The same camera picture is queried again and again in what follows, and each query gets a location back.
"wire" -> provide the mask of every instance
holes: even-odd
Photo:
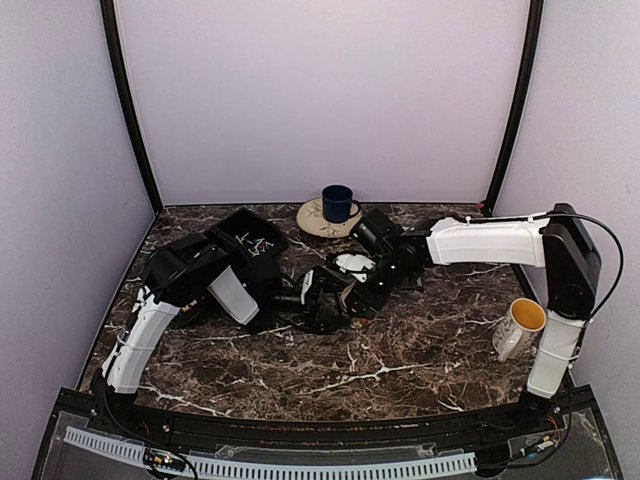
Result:
[[[611,284],[611,288],[609,288],[609,291],[606,293],[606,295],[604,297],[602,297],[602,300],[600,301],[600,303],[591,311],[591,313],[588,315],[588,317],[586,318],[587,321],[591,320],[596,313],[598,313],[600,311],[600,309],[605,305],[605,303],[607,303],[609,301],[609,299],[611,298],[611,295],[613,295],[613,292],[616,290],[616,288],[618,288],[618,284],[620,283],[620,279],[622,278],[622,272],[624,270],[624,250],[622,248],[622,243],[620,242],[620,239],[618,238],[618,236],[615,234],[615,232],[613,230],[611,230],[611,228],[605,224],[604,222],[601,222],[600,220],[590,217],[588,215],[583,215],[581,213],[572,213],[572,212],[547,212],[547,213],[543,213],[541,215],[536,215],[536,216],[532,216],[532,217],[488,217],[488,218],[471,218],[468,221],[470,223],[491,223],[491,222],[507,222],[507,221],[528,221],[528,220],[544,220],[545,218],[577,218],[579,220],[584,220],[590,223],[593,223],[594,225],[597,225],[598,227],[602,228],[605,232],[607,232],[607,234],[611,237],[611,239],[615,242],[616,247],[618,249],[618,256],[619,256],[619,264],[618,264],[618,273],[616,274],[616,278],[614,279],[613,283]]]
[[[515,460],[519,460],[521,458],[525,458],[522,455],[522,452],[518,452],[515,455],[512,455],[510,458],[508,458],[507,460],[504,460],[502,462],[499,463],[494,463],[494,464],[488,464],[488,465],[477,465],[478,468],[484,469],[484,470],[491,470],[491,469],[511,469],[511,470],[516,470],[516,469],[520,469],[520,468],[533,468],[533,467],[537,467],[538,465],[541,465],[542,463],[546,462],[547,460],[549,460],[551,457],[553,457],[556,453],[558,453],[558,451],[560,450],[560,447],[562,447],[564,445],[564,443],[567,441],[567,438],[569,438],[569,434],[571,433],[571,419],[573,417],[572,415],[572,403],[571,403],[571,379],[569,378],[569,375],[566,374],[565,375],[565,388],[567,389],[567,413],[569,415],[569,418],[567,420],[567,428],[565,429],[565,433],[564,436],[558,440],[558,442],[556,443],[556,446],[553,450],[551,450],[551,452],[547,455],[544,456],[544,458],[538,460],[537,462],[534,463],[524,463],[524,464],[518,464],[518,465],[509,465],[511,462],[515,461]]]
[[[607,232],[611,237],[611,239],[615,242],[616,247],[618,248],[618,255],[619,255],[618,273],[616,275],[615,280],[611,284],[611,288],[609,288],[609,291],[607,292],[607,294],[604,297],[602,297],[602,300],[600,301],[598,306],[596,306],[593,309],[593,311],[589,314],[589,318],[587,320],[591,320],[596,315],[596,313],[600,311],[600,309],[604,306],[604,304],[609,301],[609,299],[611,298],[611,295],[613,295],[613,292],[616,290],[616,288],[618,288],[618,284],[620,283],[620,279],[622,278],[622,272],[624,270],[624,250],[622,248],[622,243],[620,242],[620,239],[615,234],[615,232],[611,230],[611,228],[609,228],[608,225],[606,225],[605,223],[601,222],[596,218],[589,217],[588,215],[582,215],[581,213],[549,212],[537,217],[533,217],[533,219],[542,220],[544,218],[554,218],[554,217],[555,218],[557,217],[577,218],[579,220],[585,220],[587,222],[593,223],[594,225],[599,226],[605,232]]]
[[[182,460],[188,467],[189,470],[191,470],[191,472],[193,473],[193,478],[194,480],[198,480],[198,471],[196,470],[196,467],[193,466],[193,464],[187,459],[187,457],[185,457],[184,455],[182,455],[181,453],[177,453],[177,452],[173,452],[171,451],[168,447],[166,447],[165,445],[162,445],[160,443],[154,442],[153,440],[149,439],[149,438],[145,438],[142,435],[138,435],[137,433],[132,432],[131,430],[127,429],[126,427],[124,427],[119,421],[118,419],[115,417],[115,415],[113,414],[113,412],[111,411],[111,407],[109,407],[109,401],[108,401],[108,397],[107,397],[107,379],[109,378],[109,374],[111,373],[111,369],[113,367],[113,364],[115,363],[115,355],[111,358],[111,362],[109,363],[109,366],[107,367],[107,371],[106,374],[104,376],[105,379],[105,384],[104,384],[104,388],[102,391],[102,400],[104,402],[104,407],[105,410],[107,412],[107,415],[109,416],[109,418],[111,419],[111,421],[115,424],[116,427],[118,427],[120,430],[122,430],[124,433],[126,433],[128,436],[133,437],[133,438],[137,438],[138,440],[142,441],[144,443],[144,445],[146,446],[151,445],[154,446],[160,450],[163,450],[165,452],[169,452],[172,455],[178,457],[180,460]]]
[[[551,415],[547,415],[547,420],[549,420],[549,422],[553,424],[553,434],[557,438],[560,438],[560,427],[558,427],[558,422],[556,422],[556,419],[553,418]]]

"white cable tray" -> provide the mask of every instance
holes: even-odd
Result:
[[[145,468],[142,462],[145,447],[140,444],[105,437],[75,427],[67,427],[64,441],[103,457]],[[269,465],[218,460],[199,455],[186,457],[203,480],[423,480],[472,473],[477,470],[473,453],[407,462],[338,466]],[[193,473],[187,468],[180,477],[193,478]]]

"purple wall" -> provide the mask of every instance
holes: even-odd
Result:
[[[623,281],[589,328],[575,371],[595,390],[625,478],[640,478],[639,18],[636,0],[547,2],[498,204],[498,213],[516,214],[569,202],[610,225],[625,246]],[[606,234],[590,230],[603,255],[602,295],[617,270],[617,251]],[[532,279],[543,292],[544,277]]]
[[[0,45],[0,477],[24,479],[153,215],[99,2],[2,2]]]
[[[528,4],[118,2],[163,199],[481,201]]]

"mug handle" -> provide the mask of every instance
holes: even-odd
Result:
[[[356,213],[352,213],[351,215],[349,215],[349,218],[353,218],[353,217],[355,217],[355,216],[356,216],[356,215],[358,215],[358,214],[360,213],[360,211],[362,210],[362,205],[360,205],[360,202],[359,202],[359,201],[357,201],[357,200],[351,200],[351,203],[352,203],[352,204],[355,204],[355,206],[356,206],[356,207],[358,207],[358,208],[357,208],[357,210],[356,210]]]
[[[502,348],[502,351],[498,355],[499,362],[506,362],[513,350],[516,348],[518,343],[520,343],[520,339],[522,338],[522,330],[516,328],[511,335],[509,335],[509,340],[507,340]]]

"marble surface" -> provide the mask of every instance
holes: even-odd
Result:
[[[458,213],[472,205],[378,205],[402,225]],[[299,205],[251,205],[290,240],[280,257],[297,277],[330,252],[354,248],[298,229]],[[152,228],[100,332],[81,383],[111,350],[154,248],[204,230],[238,206],[171,207]],[[459,264],[428,269],[424,292],[397,290],[369,327],[314,336],[275,323],[247,335],[222,311],[169,329],[143,375],[137,403],[198,414],[269,420],[381,420],[473,410],[515,402],[531,355],[499,363],[495,322],[522,292],[508,265]]]

